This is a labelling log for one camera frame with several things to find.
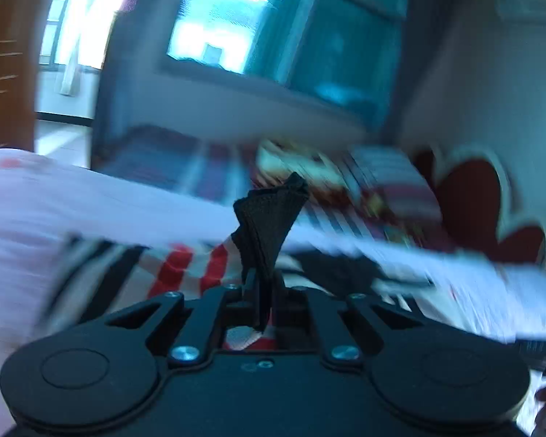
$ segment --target mattress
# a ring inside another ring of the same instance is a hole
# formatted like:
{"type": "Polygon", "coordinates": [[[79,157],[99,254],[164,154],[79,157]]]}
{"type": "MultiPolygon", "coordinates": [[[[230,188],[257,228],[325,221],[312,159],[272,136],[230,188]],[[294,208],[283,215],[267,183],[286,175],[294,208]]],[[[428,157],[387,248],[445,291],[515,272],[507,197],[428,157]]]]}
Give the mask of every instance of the mattress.
{"type": "MultiPolygon", "coordinates": [[[[164,246],[223,241],[238,226],[230,207],[111,178],[45,157],[0,150],[0,367],[32,339],[38,311],[53,287],[53,265],[70,233],[164,246]]],[[[328,235],[294,225],[283,250],[317,248],[365,255],[387,274],[430,277],[448,290],[469,331],[500,341],[546,337],[546,274],[393,243],[328,235]]],[[[519,423],[528,432],[537,410],[531,393],[519,423]]],[[[12,418],[0,397],[0,434],[12,418]]]]}
{"type": "MultiPolygon", "coordinates": [[[[157,126],[141,126],[131,131],[99,172],[232,205],[252,189],[250,174],[255,149],[202,141],[157,126]]],[[[353,207],[337,210],[308,202],[296,223],[329,235],[387,239],[383,223],[360,216],[353,207]]],[[[423,246],[448,251],[450,245],[442,228],[432,228],[423,246]]]]}

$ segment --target headboard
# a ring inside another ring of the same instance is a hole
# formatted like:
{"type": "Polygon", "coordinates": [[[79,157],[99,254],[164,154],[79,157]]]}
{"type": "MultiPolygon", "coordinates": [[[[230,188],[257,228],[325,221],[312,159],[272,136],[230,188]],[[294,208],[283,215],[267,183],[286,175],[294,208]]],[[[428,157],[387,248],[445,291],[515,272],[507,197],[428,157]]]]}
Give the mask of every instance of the headboard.
{"type": "Polygon", "coordinates": [[[414,156],[443,213],[455,242],[483,252],[490,260],[534,263],[546,270],[546,220],[513,211],[508,176],[495,153],[466,146],[447,155],[434,148],[414,156]]]}

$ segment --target white wall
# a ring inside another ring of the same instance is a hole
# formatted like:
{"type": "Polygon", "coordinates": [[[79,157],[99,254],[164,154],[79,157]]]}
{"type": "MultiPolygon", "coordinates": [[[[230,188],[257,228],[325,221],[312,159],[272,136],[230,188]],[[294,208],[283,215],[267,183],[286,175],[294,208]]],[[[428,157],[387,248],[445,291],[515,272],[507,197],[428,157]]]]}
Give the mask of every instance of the white wall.
{"type": "Polygon", "coordinates": [[[494,0],[467,0],[400,142],[407,150],[429,143],[493,149],[515,207],[546,217],[546,26],[506,24],[494,0]]]}
{"type": "Polygon", "coordinates": [[[99,75],[90,72],[80,74],[79,91],[69,97],[59,93],[62,72],[39,71],[36,84],[35,110],[60,115],[93,118],[99,75]]]}
{"type": "Polygon", "coordinates": [[[332,110],[160,72],[179,2],[160,0],[142,28],[146,40],[137,49],[132,68],[132,126],[151,123],[223,142],[282,135],[322,149],[339,149],[368,137],[356,121],[332,110]]]}

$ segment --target screw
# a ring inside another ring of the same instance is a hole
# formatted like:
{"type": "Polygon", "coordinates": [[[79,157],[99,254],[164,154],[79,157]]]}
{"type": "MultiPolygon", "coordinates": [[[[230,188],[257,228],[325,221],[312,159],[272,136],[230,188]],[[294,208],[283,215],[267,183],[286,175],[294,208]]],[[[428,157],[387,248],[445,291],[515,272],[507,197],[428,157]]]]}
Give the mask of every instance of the screw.
{"type": "Polygon", "coordinates": [[[332,357],[340,361],[354,361],[360,357],[360,350],[351,345],[340,345],[332,350],[332,357]]]}
{"type": "Polygon", "coordinates": [[[170,356],[176,361],[188,363],[197,359],[200,351],[196,347],[176,347],[172,349],[170,356]]]}
{"type": "Polygon", "coordinates": [[[272,368],[274,366],[274,363],[270,359],[264,359],[264,360],[261,360],[259,363],[257,363],[257,366],[259,368],[268,369],[268,368],[272,368]]]}

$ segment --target floor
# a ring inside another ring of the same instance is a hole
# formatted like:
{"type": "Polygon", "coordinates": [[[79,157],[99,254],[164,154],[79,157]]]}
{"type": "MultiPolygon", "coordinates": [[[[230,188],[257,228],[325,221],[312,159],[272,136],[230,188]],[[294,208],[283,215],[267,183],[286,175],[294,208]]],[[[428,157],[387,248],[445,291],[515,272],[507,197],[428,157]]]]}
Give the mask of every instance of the floor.
{"type": "Polygon", "coordinates": [[[34,140],[37,154],[74,166],[89,167],[91,128],[38,120],[34,140]]]}

